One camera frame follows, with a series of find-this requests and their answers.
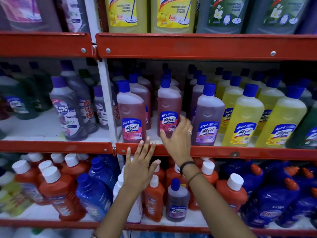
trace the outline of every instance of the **green label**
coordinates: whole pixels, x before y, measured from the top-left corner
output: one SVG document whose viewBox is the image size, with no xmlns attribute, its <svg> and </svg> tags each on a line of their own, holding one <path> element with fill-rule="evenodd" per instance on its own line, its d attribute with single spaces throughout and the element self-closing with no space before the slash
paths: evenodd
<svg viewBox="0 0 317 238">
<path fill-rule="evenodd" d="M 287 26 L 297 24 L 307 0 L 272 0 L 263 20 L 265 26 Z"/>
<path fill-rule="evenodd" d="M 232 27 L 242 23 L 244 3 L 245 0 L 211 0 L 207 25 Z"/>
</svg>

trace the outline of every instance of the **bottle cap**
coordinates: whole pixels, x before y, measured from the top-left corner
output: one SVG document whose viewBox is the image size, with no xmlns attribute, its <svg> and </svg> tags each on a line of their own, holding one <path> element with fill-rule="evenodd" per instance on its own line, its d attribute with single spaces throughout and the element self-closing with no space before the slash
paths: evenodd
<svg viewBox="0 0 317 238">
<path fill-rule="evenodd" d="M 161 87 L 162 88 L 170 88 L 171 87 L 171 79 L 167 76 L 163 76 L 161 78 Z"/>
<path fill-rule="evenodd" d="M 243 185 L 243 182 L 244 180 L 240 175 L 233 173 L 230 175 L 227 184 L 230 189 L 239 191 Z"/>
<path fill-rule="evenodd" d="M 77 154 L 67 154 L 65 156 L 65 161 L 68 167 L 74 167 L 75 165 L 79 163 Z"/>
<path fill-rule="evenodd" d="M 138 83 L 138 76 L 136 74 L 129 74 L 129 83 Z"/>
<path fill-rule="evenodd" d="M 159 165 L 155 168 L 154 173 L 159 172 Z"/>
<path fill-rule="evenodd" d="M 301 169 L 301 173 L 303 174 L 303 176 L 307 179 L 311 179 L 314 178 L 314 174 L 307 168 L 302 168 Z"/>
<path fill-rule="evenodd" d="M 239 76 L 232 76 L 230 80 L 230 86 L 239 87 L 241 82 L 241 77 Z"/>
<path fill-rule="evenodd" d="M 41 171 L 41 173 L 43 173 L 43 171 L 46 169 L 46 168 L 49 168 L 49 167 L 52 167 L 53 166 L 53 163 L 51 160 L 45 160 L 43 161 L 42 163 L 39 164 L 39 169 Z"/>
<path fill-rule="evenodd" d="M 172 70 L 170 70 L 169 68 L 163 69 L 163 74 L 164 75 L 172 75 Z"/>
<path fill-rule="evenodd" d="M 61 69 L 62 71 L 75 71 L 71 60 L 61 60 Z"/>
<path fill-rule="evenodd" d="M 119 186 L 119 188 L 121 188 L 122 185 L 123 185 L 123 181 L 124 181 L 123 178 L 124 178 L 123 173 L 121 173 L 121 174 L 118 176 L 118 186 Z"/>
<path fill-rule="evenodd" d="M 137 77 L 142 77 L 142 70 L 140 68 L 135 68 L 133 72 Z"/>
<path fill-rule="evenodd" d="M 212 174 L 212 172 L 214 172 L 214 168 L 215 168 L 215 164 L 214 164 L 212 161 L 210 161 L 210 160 L 205 160 L 205 161 L 203 162 L 203 166 L 201 167 L 201 171 L 202 171 L 205 175 L 209 176 L 209 175 Z"/>
<path fill-rule="evenodd" d="M 292 180 L 291 178 L 285 178 L 284 183 L 285 183 L 286 188 L 289 190 L 298 190 L 299 189 L 298 184 L 294 180 Z"/>
<path fill-rule="evenodd" d="M 32 162 L 38 162 L 44 158 L 41 153 L 28 153 L 28 156 Z"/>
<path fill-rule="evenodd" d="M 198 85 L 204 85 L 206 83 L 206 75 L 200 75 L 198 78 L 197 78 L 197 84 Z"/>
<path fill-rule="evenodd" d="M 159 185 L 159 177 L 157 175 L 153 175 L 151 181 L 150 181 L 150 186 L 152 188 L 155 188 Z"/>
<path fill-rule="evenodd" d="M 88 154 L 77 154 L 77 157 L 79 160 L 88 160 L 89 155 Z"/>
<path fill-rule="evenodd" d="M 130 91 L 130 85 L 128 80 L 117 81 L 119 92 L 127 93 Z"/>
<path fill-rule="evenodd" d="M 301 88 L 307 88 L 307 85 L 310 83 L 310 80 L 308 78 L 300 78 L 296 86 L 301 87 Z"/>
<path fill-rule="evenodd" d="M 20 67 L 18 66 L 18 65 L 10 65 L 10 68 L 11 68 L 11 71 L 13 72 L 13 73 L 20 73 L 21 72 L 21 69 L 20 69 Z"/>
<path fill-rule="evenodd" d="M 196 66 L 194 64 L 188 65 L 188 72 L 190 74 L 194 74 L 194 72 L 197 70 Z"/>
<path fill-rule="evenodd" d="M 215 94 L 215 90 L 216 90 L 216 84 L 207 82 L 204 85 L 203 95 L 213 96 Z"/>
<path fill-rule="evenodd" d="M 300 96 L 303 94 L 304 90 L 304 88 L 300 88 L 298 86 L 287 86 L 286 96 L 288 98 L 299 99 Z"/>
<path fill-rule="evenodd" d="M 218 67 L 216 68 L 215 75 L 222 75 L 223 72 L 224 72 L 224 68 Z"/>
<path fill-rule="evenodd" d="M 202 70 L 196 70 L 194 73 L 194 79 L 198 79 L 199 76 L 203 74 Z"/>
<path fill-rule="evenodd" d="M 38 69 L 39 65 L 37 62 L 29 62 L 31 69 Z"/>
<path fill-rule="evenodd" d="M 12 165 L 12 168 L 19 175 L 28 172 L 31 166 L 26 160 L 19 160 Z"/>
<path fill-rule="evenodd" d="M 277 88 L 279 83 L 280 83 L 279 79 L 276 79 L 274 77 L 269 77 L 269 79 L 266 83 L 266 86 L 269 88 Z"/>
<path fill-rule="evenodd" d="M 258 88 L 259 88 L 259 86 L 255 85 L 255 84 L 248 83 L 244 87 L 243 95 L 253 98 L 256 96 L 256 92 L 257 92 Z"/>
<path fill-rule="evenodd" d="M 242 77 L 248 77 L 250 75 L 250 69 L 249 68 L 243 68 L 241 70 L 240 76 Z"/>
<path fill-rule="evenodd" d="M 61 173 L 55 166 L 45 169 L 42 174 L 46 183 L 48 184 L 58 181 L 61 177 Z"/>
<path fill-rule="evenodd" d="M 263 77 L 264 77 L 264 73 L 256 71 L 256 72 L 253 73 L 252 80 L 254 80 L 254 81 L 262 81 Z"/>
<path fill-rule="evenodd" d="M 51 77 L 54 88 L 65 88 L 67 87 L 66 79 L 63 76 L 52 76 Z"/>
<path fill-rule="evenodd" d="M 1 66 L 3 69 L 5 69 L 5 70 L 10 69 L 10 67 L 11 67 L 10 63 L 8 63 L 8 62 L 0 62 L 0 66 Z"/>
<path fill-rule="evenodd" d="M 101 85 L 94 86 L 93 93 L 94 93 L 95 97 L 103 97 Z"/>
<path fill-rule="evenodd" d="M 230 80 L 231 79 L 231 74 L 232 74 L 231 71 L 224 71 L 222 73 L 222 79 L 223 80 Z"/>
<path fill-rule="evenodd" d="M 54 163 L 59 164 L 65 161 L 65 156 L 62 153 L 52 153 L 51 159 Z"/>
<path fill-rule="evenodd" d="M 294 176 L 298 173 L 299 168 L 297 166 L 288 166 L 284 168 L 284 171 L 288 173 L 290 176 Z"/>
<path fill-rule="evenodd" d="M 176 171 L 176 173 L 180 174 L 179 167 L 177 164 L 174 165 L 174 170 Z"/>
<path fill-rule="evenodd" d="M 171 188 L 174 191 L 178 191 L 180 188 L 180 180 L 178 178 L 172 179 Z"/>
<path fill-rule="evenodd" d="M 260 176 L 263 174 L 263 170 L 256 164 L 251 164 L 251 172 L 256 176 Z"/>
</svg>

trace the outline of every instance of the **person's right hand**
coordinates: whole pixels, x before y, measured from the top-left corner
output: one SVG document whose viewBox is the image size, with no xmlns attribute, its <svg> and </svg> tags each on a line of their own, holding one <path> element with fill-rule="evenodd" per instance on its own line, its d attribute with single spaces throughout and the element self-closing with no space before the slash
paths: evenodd
<svg viewBox="0 0 317 238">
<path fill-rule="evenodd" d="M 164 130 L 160 130 L 163 145 L 178 167 L 184 162 L 193 161 L 190 155 L 192 136 L 190 132 L 192 130 L 193 126 L 191 125 L 191 122 L 182 115 L 180 115 L 180 123 L 174 130 L 170 139 L 166 137 Z"/>
</svg>

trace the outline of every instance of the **green lizol bottle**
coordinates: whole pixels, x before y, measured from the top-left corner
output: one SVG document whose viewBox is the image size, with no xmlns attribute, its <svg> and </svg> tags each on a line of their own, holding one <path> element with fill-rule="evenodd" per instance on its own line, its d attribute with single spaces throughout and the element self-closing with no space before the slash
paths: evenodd
<svg viewBox="0 0 317 238">
<path fill-rule="evenodd" d="M 317 91 L 314 92 L 313 99 L 315 100 L 314 105 L 304 118 L 302 124 L 286 142 L 287 148 L 317 148 Z"/>
<path fill-rule="evenodd" d="M 7 77 L 2 69 L 0 69 L 0 92 L 8 101 L 18 119 L 35 119 L 38 116 L 22 84 Z"/>
<path fill-rule="evenodd" d="M 11 65 L 11 71 L 13 78 L 21 82 L 25 88 L 26 94 L 37 112 L 44 112 L 52 107 L 52 103 L 49 102 L 45 91 L 35 81 L 33 76 L 23 74 L 18 65 Z"/>
</svg>

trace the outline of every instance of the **pink lizol bottle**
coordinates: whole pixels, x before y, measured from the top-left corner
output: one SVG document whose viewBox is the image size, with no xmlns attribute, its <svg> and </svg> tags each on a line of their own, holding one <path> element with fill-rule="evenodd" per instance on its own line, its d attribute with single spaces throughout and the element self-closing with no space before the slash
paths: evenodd
<svg viewBox="0 0 317 238">
<path fill-rule="evenodd" d="M 168 138 L 172 136 L 180 119 L 181 106 L 182 96 L 171 89 L 171 80 L 163 77 L 158 90 L 158 136 L 160 129 L 165 131 Z"/>
<path fill-rule="evenodd" d="M 119 115 L 122 121 L 122 136 L 124 143 L 139 143 L 146 139 L 146 112 L 144 100 L 130 92 L 129 82 L 117 82 Z"/>
</svg>

